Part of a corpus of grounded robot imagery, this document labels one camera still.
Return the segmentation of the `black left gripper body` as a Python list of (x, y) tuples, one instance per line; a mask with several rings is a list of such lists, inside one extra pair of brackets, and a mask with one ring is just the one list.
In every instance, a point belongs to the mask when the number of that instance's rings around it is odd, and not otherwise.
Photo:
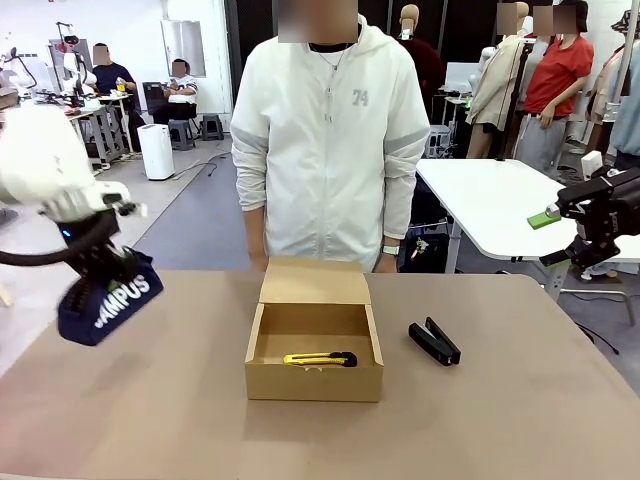
[(126, 283), (135, 277), (135, 257), (125, 247), (119, 249), (111, 237), (120, 232), (115, 212), (98, 212), (90, 218), (62, 224), (62, 237), (69, 248), (89, 236), (93, 242), (83, 251), (68, 257), (65, 263), (83, 278), (104, 286)]

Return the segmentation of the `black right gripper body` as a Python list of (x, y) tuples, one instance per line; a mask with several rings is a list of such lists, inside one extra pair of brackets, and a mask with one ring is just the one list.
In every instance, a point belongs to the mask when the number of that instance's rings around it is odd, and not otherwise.
[(639, 169), (561, 189), (558, 209), (563, 218), (576, 222), (582, 240), (613, 243), (620, 236), (638, 236)]

